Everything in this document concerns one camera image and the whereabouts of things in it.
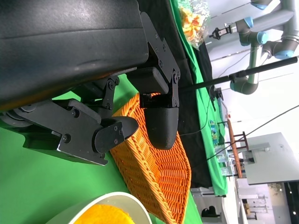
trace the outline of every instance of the black pole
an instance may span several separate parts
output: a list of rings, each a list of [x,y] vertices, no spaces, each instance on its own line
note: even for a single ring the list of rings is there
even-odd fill
[[[201,89],[201,88],[205,88],[211,85],[216,85],[216,84],[220,84],[220,83],[225,83],[225,82],[229,82],[234,80],[235,78],[241,78],[241,77],[245,77],[248,75],[252,75],[255,73],[259,73],[259,72],[263,72],[263,71],[268,71],[271,69],[275,69],[275,68],[279,68],[282,66],[286,66],[289,64],[294,64],[298,62],[298,56],[297,57],[291,57],[285,60],[281,60],[281,61],[277,61],[277,62],[273,62],[270,64],[264,64],[252,69],[247,69],[247,70],[242,70],[233,74],[230,74],[228,76],[223,76],[220,78],[216,78],[216,79],[212,79],[206,82],[202,82],[202,83],[197,83],[194,85],[190,85],[187,87],[182,87],[179,88],[179,92],[186,92],[186,91],[192,91],[192,90],[197,90],[197,89]]]

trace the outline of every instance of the white bowl rim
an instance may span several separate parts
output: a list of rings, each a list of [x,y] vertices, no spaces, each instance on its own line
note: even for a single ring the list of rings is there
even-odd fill
[[[140,205],[140,207],[142,208],[144,213],[146,214],[146,217],[148,218],[149,223],[152,224],[149,213],[146,211],[144,205],[136,197],[134,197],[133,195],[125,193],[125,192],[120,192],[120,191],[119,192],[108,193],[108,194],[102,195],[102,196],[94,199],[93,201],[88,203],[80,212],[78,212],[77,215],[69,222],[69,224],[74,224],[77,221],[77,219],[81,215],[83,215],[84,212],[86,212],[90,207],[92,207],[96,203],[98,203],[98,202],[100,202],[100,201],[102,201],[106,198],[112,197],[112,196],[126,196],[126,197],[129,197],[129,198],[133,199],[134,201],[136,201]]]

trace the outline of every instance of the orange wicker basket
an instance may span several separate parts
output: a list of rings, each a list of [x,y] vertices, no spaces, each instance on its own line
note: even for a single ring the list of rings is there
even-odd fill
[[[115,116],[129,116],[139,123],[131,138],[111,150],[129,191],[167,224],[184,223],[191,169],[179,135],[170,150],[158,150],[150,144],[139,94]]]

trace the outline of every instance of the black plastic housing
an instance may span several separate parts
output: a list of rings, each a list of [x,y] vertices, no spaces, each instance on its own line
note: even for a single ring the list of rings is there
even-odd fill
[[[136,0],[2,0],[0,111],[148,59]]]

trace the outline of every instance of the green cloth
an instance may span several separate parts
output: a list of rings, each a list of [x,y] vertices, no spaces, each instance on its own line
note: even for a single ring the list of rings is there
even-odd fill
[[[187,52],[187,55],[190,59],[191,69],[193,70],[195,76],[196,76],[196,83],[203,82],[203,78],[199,69],[199,65],[197,63],[196,56],[194,54],[192,46],[187,42],[183,29],[181,24],[181,19],[179,15],[179,9],[178,4],[176,0],[170,0],[171,2],[171,8],[172,12],[175,18],[175,22],[177,24],[178,32],[180,35],[180,38],[182,40],[182,43],[184,45],[184,48]],[[201,134],[204,140],[204,146],[206,150],[206,157],[210,158],[215,154],[213,140],[211,136],[211,127],[209,120],[213,120],[215,123],[221,122],[219,108],[217,107],[217,101],[215,102],[216,111],[213,110],[213,107],[211,106],[210,97],[206,90],[206,88],[202,88],[199,90],[196,90],[196,98],[197,98],[197,108],[199,111],[199,122],[200,127],[204,127],[201,130]],[[224,136],[224,126],[220,125],[219,132]],[[208,161],[208,166],[210,170],[210,175],[212,179],[213,189],[216,195],[225,195],[228,192],[228,184],[226,181],[226,177],[222,175],[220,166],[218,164],[216,156],[213,157]]]
[[[137,91],[125,75],[115,91],[115,109]],[[78,98],[67,93],[62,98]],[[43,224],[68,207],[128,188],[110,154],[109,163],[97,166],[75,163],[22,147],[24,137],[0,128],[0,223]],[[154,224],[162,222],[152,217]],[[190,195],[185,224],[201,224]]]

